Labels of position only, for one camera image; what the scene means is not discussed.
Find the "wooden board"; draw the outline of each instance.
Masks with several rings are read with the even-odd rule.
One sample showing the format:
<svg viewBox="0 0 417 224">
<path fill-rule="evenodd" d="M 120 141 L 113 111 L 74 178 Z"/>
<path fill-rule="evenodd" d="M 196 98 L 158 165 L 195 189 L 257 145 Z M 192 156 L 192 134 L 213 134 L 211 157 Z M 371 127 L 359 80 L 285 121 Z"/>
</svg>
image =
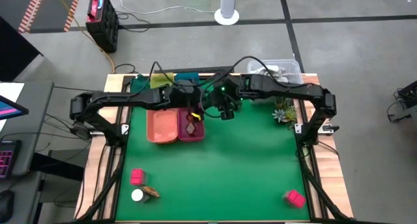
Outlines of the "wooden board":
<svg viewBox="0 0 417 224">
<path fill-rule="evenodd" d="M 200 74 L 200 76 L 211 76 L 212 74 Z M 135 74 L 109 74 L 106 86 L 104 87 L 104 91 L 108 92 L 120 92 L 122 90 L 122 83 L 124 76 L 135 76 Z M 316 83 L 319 84 L 319 78 L 317 74 L 303 74 L 304 83 Z M 298 102 L 295 102 L 296 109 L 298 111 L 298 122 L 302 122 L 300 109 Z M 314 113 L 314 107 L 310 102 L 305 102 L 306 111 L 308 118 L 311 118 L 312 114 Z M 117 114 L 117 107 L 105 107 L 99 111 L 99 114 L 102 115 L 105 119 L 110 122 L 115 122 L 116 114 Z M 123 109 L 122 114 L 122 122 L 126 120 L 127 110 L 126 108 Z M 333 148 L 336 148 L 333 136 L 319 136 L 319 140 L 330 145 Z M 84 198 L 82 199 L 82 206 L 80 212 L 77 217 L 82 216 L 85 211 L 87 211 L 88 207 L 93 203 L 93 196 L 94 191 L 96 190 L 96 196 L 101 192 L 104 175 L 106 166 L 108 163 L 108 155 L 109 155 L 109 148 L 104 147 L 105 145 L 105 138 L 104 136 L 97 136 L 93 138 L 91 143 L 89 157 L 87 160 L 87 164 L 85 166 L 85 190 L 84 190 Z M 101 151 L 104 148 L 104 156 L 102 158 L 101 164 L 99 166 L 99 160 Z M 116 153 L 115 163 L 113 170 L 117 164 L 117 160 L 119 159 L 119 151 Z M 343 173 L 341 171 L 339 159 L 334 152 L 329 151 L 328 149 L 316 146 L 315 147 L 315 155 L 317 158 L 317 165 L 319 167 L 321 182 L 324 190 L 327 192 L 329 197 L 333 200 L 333 202 L 339 207 L 339 209 L 349 217 L 353 217 L 351 204 L 349 202 L 349 198 L 347 195 L 347 190 L 345 186 L 345 181 L 343 179 Z M 311 194 L 313 198 L 313 206 L 315 210 L 316 217 L 320 216 L 320 206 L 319 200 L 314 188 L 310 186 Z M 110 190 L 107 196 L 106 201 L 106 208 L 104 211 L 104 218 L 110 217 L 111 212 L 111 205 L 113 203 L 113 192 L 114 186 Z M 81 196 L 82 196 L 82 188 L 80 189 L 78 203 L 76 210 L 78 210 L 79 205 L 81 205 Z"/>
</svg>

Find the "black stand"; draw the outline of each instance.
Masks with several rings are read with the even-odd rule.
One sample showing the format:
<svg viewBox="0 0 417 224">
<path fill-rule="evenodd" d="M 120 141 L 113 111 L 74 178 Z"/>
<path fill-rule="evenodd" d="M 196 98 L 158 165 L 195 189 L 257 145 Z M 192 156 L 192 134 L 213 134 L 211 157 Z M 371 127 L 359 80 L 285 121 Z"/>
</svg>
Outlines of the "black stand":
<svg viewBox="0 0 417 224">
<path fill-rule="evenodd" d="M 33 154 L 31 170 L 77 181 L 82 181 L 84 177 L 84 168 L 39 153 Z"/>
</svg>

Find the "green mat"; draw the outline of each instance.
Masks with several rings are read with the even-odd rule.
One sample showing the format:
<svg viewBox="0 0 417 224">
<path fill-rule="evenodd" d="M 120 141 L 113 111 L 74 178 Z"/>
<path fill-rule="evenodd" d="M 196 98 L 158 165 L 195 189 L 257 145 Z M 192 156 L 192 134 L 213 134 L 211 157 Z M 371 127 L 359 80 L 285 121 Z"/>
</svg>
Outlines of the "green mat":
<svg viewBox="0 0 417 224">
<path fill-rule="evenodd" d="M 134 82 L 132 90 L 140 87 Z M 292 208 L 282 198 L 291 189 L 305 192 L 294 133 L 276 125 L 273 108 L 245 101 L 233 120 L 206 118 L 203 141 L 169 145 L 147 141 L 146 111 L 134 108 L 116 220 L 308 220 L 307 206 Z M 132 200 L 135 168 L 147 172 L 160 198 Z"/>
</svg>

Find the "monitor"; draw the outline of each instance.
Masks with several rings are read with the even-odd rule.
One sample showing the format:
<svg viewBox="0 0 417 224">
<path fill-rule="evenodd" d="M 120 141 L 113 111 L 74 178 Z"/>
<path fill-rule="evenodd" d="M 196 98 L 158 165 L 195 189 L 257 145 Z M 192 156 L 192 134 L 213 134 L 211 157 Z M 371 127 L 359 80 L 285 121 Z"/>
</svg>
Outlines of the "monitor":
<svg viewBox="0 0 417 224">
<path fill-rule="evenodd" d="M 26 115 L 29 110 L 0 96 L 0 120 Z"/>
</svg>

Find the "keyboard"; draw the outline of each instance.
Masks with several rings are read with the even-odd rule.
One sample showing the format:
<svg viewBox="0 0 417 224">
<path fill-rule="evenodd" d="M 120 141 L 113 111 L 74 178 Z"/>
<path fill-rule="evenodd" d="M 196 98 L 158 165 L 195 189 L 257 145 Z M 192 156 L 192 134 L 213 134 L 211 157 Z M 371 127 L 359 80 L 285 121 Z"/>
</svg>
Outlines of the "keyboard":
<svg viewBox="0 0 417 224">
<path fill-rule="evenodd" d="M 21 145 L 20 140 L 3 140 L 0 142 L 0 179 L 10 177 Z"/>
</svg>

